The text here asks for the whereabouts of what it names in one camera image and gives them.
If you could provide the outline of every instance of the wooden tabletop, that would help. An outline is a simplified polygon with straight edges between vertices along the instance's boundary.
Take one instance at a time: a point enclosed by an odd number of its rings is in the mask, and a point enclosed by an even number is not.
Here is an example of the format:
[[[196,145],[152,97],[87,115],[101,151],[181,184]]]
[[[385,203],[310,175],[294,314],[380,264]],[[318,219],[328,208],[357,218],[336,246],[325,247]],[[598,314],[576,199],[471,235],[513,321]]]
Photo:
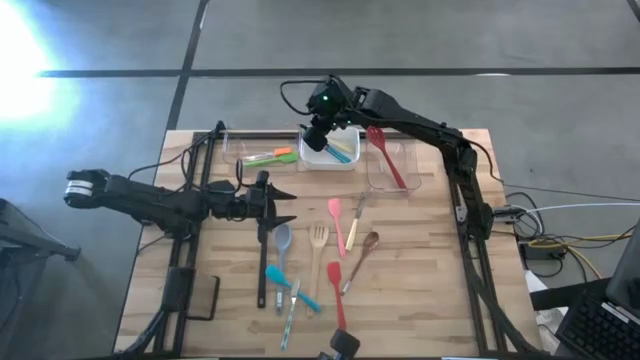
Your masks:
[[[494,156],[488,130],[463,132]],[[161,161],[188,147],[193,133],[168,132]],[[266,141],[271,148],[283,145],[282,140],[259,141]],[[477,355],[442,156],[429,145],[403,141],[407,149],[415,148],[417,173],[413,176],[419,177],[421,186],[409,197],[371,196],[359,221],[355,246],[342,260],[327,200],[342,199],[341,227],[346,239],[360,193],[369,188],[365,161],[349,172],[311,172],[304,170],[302,164],[293,167],[297,170],[293,172],[272,171],[271,181],[276,187],[298,196],[297,200],[277,202],[277,208],[279,215],[298,216],[289,223],[293,243],[287,254],[286,273],[290,279],[300,277],[303,291],[309,288],[311,270],[309,227],[316,221],[324,221],[331,229],[322,253],[318,282],[317,302],[323,311],[308,318],[306,306],[298,303],[286,352],[280,351],[286,316],[275,314],[273,284],[267,287],[267,307],[256,308],[260,246],[255,221],[203,222],[191,312],[202,315],[209,308],[211,276],[221,278],[220,295],[215,320],[187,323],[183,356],[315,357],[320,351],[333,354],[329,340],[337,328],[336,301],[326,266],[331,261],[340,261],[344,280],[357,262],[362,241],[370,231],[380,234],[380,246],[364,262],[351,290],[342,298],[347,330],[361,342],[358,356]],[[215,150],[211,180],[230,179],[235,184],[234,166],[225,162],[231,161],[223,157],[221,146],[222,141]],[[481,152],[478,162],[477,176],[485,201],[491,206],[505,204],[503,188],[490,178],[487,159]],[[246,173],[244,182],[253,182],[253,175]],[[157,186],[175,189],[183,182],[179,161],[158,169]],[[510,230],[504,225],[495,225],[494,229]],[[155,227],[145,228],[140,245],[160,235]],[[277,252],[272,239],[269,241],[268,261],[275,264]],[[501,307],[527,340],[539,347],[538,329],[513,237],[494,234],[487,245]],[[162,240],[138,256],[116,350],[130,345],[158,310],[170,249],[171,241]],[[290,301],[285,299],[286,314]],[[484,318],[491,339],[486,311]],[[168,336],[172,339],[172,326]]]

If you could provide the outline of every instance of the utensil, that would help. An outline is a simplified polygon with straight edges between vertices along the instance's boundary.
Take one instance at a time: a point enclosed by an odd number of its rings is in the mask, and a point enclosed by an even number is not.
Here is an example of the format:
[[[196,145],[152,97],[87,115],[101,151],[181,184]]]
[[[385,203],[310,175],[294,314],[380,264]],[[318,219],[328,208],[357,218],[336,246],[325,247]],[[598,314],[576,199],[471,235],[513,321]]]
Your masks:
[[[311,243],[311,278],[309,279],[311,287],[309,289],[309,296],[312,299],[316,298],[318,292],[318,273],[320,272],[320,257],[322,255],[322,249],[327,244],[329,238],[329,227],[324,223],[316,223],[309,229],[309,242]],[[307,309],[307,316],[313,315],[310,309]]]
[[[324,148],[329,154],[331,154],[334,158],[338,159],[338,161],[340,161],[343,164],[348,164],[351,162],[351,159],[349,159],[346,155],[344,155],[343,153],[341,153],[340,151],[336,150],[334,147],[332,147],[331,145],[327,144],[327,146],[325,146]]]
[[[382,155],[384,155],[384,158],[387,160],[389,169],[391,169],[391,173],[393,174],[393,178],[396,180],[396,184],[398,184],[398,187],[401,189],[406,189],[407,185],[404,183],[402,176],[400,176],[400,173],[398,173],[396,166],[393,165],[393,161],[391,161],[391,158],[387,153],[387,149],[385,147],[386,140],[385,140],[384,132],[382,131],[382,129],[377,128],[375,126],[369,126],[367,128],[367,137],[369,138],[369,141],[371,141],[373,146],[380,149],[380,151],[382,152]]]
[[[298,152],[293,151],[290,154],[284,154],[271,159],[262,159],[262,160],[245,162],[243,165],[251,167],[251,166],[269,165],[275,162],[281,162],[286,164],[286,163],[292,163],[296,161],[298,161]]]
[[[336,224],[336,232],[338,233],[338,248],[340,249],[340,257],[345,257],[347,252],[344,249],[344,240],[342,238],[342,230],[340,229],[340,213],[342,212],[342,205],[340,199],[329,199],[329,214],[333,217],[333,222]]]
[[[342,295],[346,294],[347,291],[349,291],[349,288],[351,287],[351,282],[356,277],[356,273],[360,269],[360,265],[362,265],[362,262],[364,261],[364,259],[367,256],[369,256],[369,254],[371,254],[373,249],[378,247],[379,243],[380,243],[380,236],[375,231],[370,232],[367,235],[367,237],[364,239],[364,243],[362,244],[362,254],[360,255],[360,260],[358,260],[356,267],[353,268],[353,271],[351,271],[351,276],[349,276],[349,280],[347,280],[347,282],[344,283],[344,286],[342,287],[342,292],[341,292]]]
[[[337,261],[330,262],[327,265],[327,273],[329,274],[329,281],[333,284],[333,289],[336,293],[336,303],[338,305],[338,327],[342,330],[347,330],[347,321],[344,319],[344,309],[342,309],[342,298],[340,297],[340,263]]]
[[[273,151],[262,153],[262,154],[247,155],[242,158],[242,161],[256,161],[256,160],[271,159],[271,158],[282,156],[285,154],[291,154],[292,151],[293,150],[291,150],[291,148],[276,148],[276,149],[273,149]]]
[[[296,278],[291,288],[291,310],[289,310],[289,317],[287,318],[287,324],[284,326],[284,334],[282,335],[282,342],[280,343],[280,350],[287,350],[287,343],[289,342],[289,333],[291,332],[291,324],[293,323],[293,314],[296,309],[296,300],[298,299],[298,290],[300,289],[300,278]]]
[[[358,230],[358,219],[360,219],[360,215],[362,215],[362,209],[364,208],[364,204],[367,200],[367,193],[363,192],[360,194],[360,200],[358,201],[358,209],[356,210],[356,216],[353,218],[353,223],[351,223],[351,230],[349,231],[349,236],[347,237],[347,251],[351,251],[353,247],[353,242],[356,239],[356,232]]]
[[[292,287],[291,284],[284,277],[284,274],[282,273],[282,271],[278,270],[278,267],[275,265],[267,266],[267,269],[265,270],[265,275],[269,280],[271,280],[276,284],[282,285],[289,289],[291,289]],[[307,304],[307,306],[313,309],[313,311],[318,313],[322,311],[322,308],[320,307],[320,305],[318,305],[318,303],[313,301],[313,299],[305,295],[302,291],[298,290],[298,297],[302,299],[302,301],[304,301]]]
[[[278,268],[285,273],[285,257],[287,249],[291,246],[291,228],[287,224],[278,226],[273,233],[274,243],[278,249]],[[284,289],[281,285],[276,287],[276,314],[282,314]]]

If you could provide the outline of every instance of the red spatula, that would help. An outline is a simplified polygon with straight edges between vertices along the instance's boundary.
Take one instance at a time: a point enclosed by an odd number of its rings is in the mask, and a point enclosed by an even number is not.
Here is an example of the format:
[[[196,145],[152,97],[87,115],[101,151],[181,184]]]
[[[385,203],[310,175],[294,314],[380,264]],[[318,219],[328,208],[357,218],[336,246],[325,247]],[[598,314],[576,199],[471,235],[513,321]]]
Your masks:
[[[367,137],[369,138],[369,141],[371,141],[373,146],[380,149],[382,155],[384,155],[384,158],[387,160],[387,164],[389,164],[389,169],[391,169],[391,173],[393,174],[393,178],[396,179],[396,184],[398,184],[398,187],[401,189],[406,189],[407,185],[404,183],[402,176],[400,176],[400,173],[398,173],[396,166],[393,165],[393,161],[391,161],[391,158],[387,153],[387,148],[385,146],[386,139],[384,137],[384,132],[382,131],[382,129],[375,126],[369,126],[367,128]]]
[[[347,330],[347,321],[344,319],[344,310],[342,309],[342,299],[340,297],[340,280],[342,280],[340,263],[337,261],[330,262],[329,265],[327,265],[327,273],[329,274],[329,281],[333,284],[333,289],[336,292],[336,302],[338,303],[338,327],[342,330]]]

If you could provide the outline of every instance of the concrete floor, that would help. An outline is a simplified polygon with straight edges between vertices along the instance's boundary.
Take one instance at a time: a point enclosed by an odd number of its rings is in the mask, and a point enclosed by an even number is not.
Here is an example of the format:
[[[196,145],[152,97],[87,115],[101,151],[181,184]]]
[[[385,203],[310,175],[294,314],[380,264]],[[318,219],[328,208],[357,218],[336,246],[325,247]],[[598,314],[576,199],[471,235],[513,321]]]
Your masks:
[[[110,352],[140,226],[112,211],[68,208],[65,176],[87,168],[123,174],[157,161],[178,82],[26,81],[16,69],[179,69],[197,6],[198,0],[0,2],[0,27],[12,26],[0,32],[0,42],[16,55],[0,58],[8,79],[0,83],[0,197],[83,249],[78,262],[49,261],[10,358]],[[212,0],[194,68],[634,66],[639,34],[624,0]],[[280,100],[281,80],[191,79],[178,129],[210,129],[219,119],[234,128],[291,128],[303,119]],[[403,106],[455,127],[489,128],[509,183],[640,198],[640,76],[344,80],[382,88]],[[308,91],[292,88],[290,96],[303,103]],[[153,174],[137,179],[150,182]],[[606,201],[529,193],[539,206]],[[543,215],[548,232],[599,235],[625,230],[640,211]],[[622,249],[620,243],[585,255],[606,276]],[[539,272],[555,266],[532,265]],[[565,268],[545,282],[581,281],[572,259]]]

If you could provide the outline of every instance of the spoon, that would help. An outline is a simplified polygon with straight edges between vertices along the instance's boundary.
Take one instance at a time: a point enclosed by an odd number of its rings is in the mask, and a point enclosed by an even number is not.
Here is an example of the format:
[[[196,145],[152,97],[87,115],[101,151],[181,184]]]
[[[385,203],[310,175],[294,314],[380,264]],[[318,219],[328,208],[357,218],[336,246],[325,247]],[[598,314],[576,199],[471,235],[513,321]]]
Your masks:
[[[318,292],[318,273],[320,272],[320,256],[322,255],[322,249],[327,243],[329,238],[329,227],[324,223],[319,222],[311,226],[309,229],[309,242],[311,243],[312,260],[311,260],[311,288],[309,289],[309,296],[315,299]],[[310,308],[307,308],[307,316],[311,317],[313,312]]]
[[[342,238],[342,230],[340,229],[340,213],[342,212],[342,205],[340,199],[329,199],[329,214],[333,217],[333,222],[336,224],[336,232],[338,233],[338,248],[340,249],[340,257],[344,258],[347,251],[344,248],[344,239]]]
[[[285,273],[285,257],[287,249],[291,246],[291,228],[287,224],[278,226],[273,233],[274,243],[278,249],[278,268]],[[276,287],[276,314],[282,314],[284,288],[281,285]]]
[[[351,282],[356,277],[356,273],[358,273],[358,270],[360,269],[360,265],[362,265],[362,262],[364,261],[364,259],[369,254],[371,254],[371,252],[378,246],[379,243],[380,243],[380,236],[375,231],[370,232],[367,235],[367,237],[364,239],[364,243],[362,244],[362,255],[360,255],[360,260],[358,260],[356,267],[353,268],[353,271],[351,272],[351,276],[349,276],[349,280],[347,280],[347,282],[344,283],[344,286],[342,287],[342,292],[341,292],[342,295],[346,294],[347,291],[349,291],[349,288],[351,287]]]
[[[402,176],[400,176],[400,173],[398,173],[396,166],[393,165],[393,161],[391,161],[391,158],[387,153],[387,148],[385,147],[386,139],[384,137],[384,132],[382,131],[382,129],[375,126],[369,126],[367,128],[367,137],[369,138],[369,141],[373,144],[373,146],[380,149],[382,155],[384,155],[384,158],[387,160],[389,169],[391,169],[391,173],[393,174],[393,178],[396,180],[396,184],[398,184],[398,187],[401,189],[406,189],[407,185],[404,183]]]

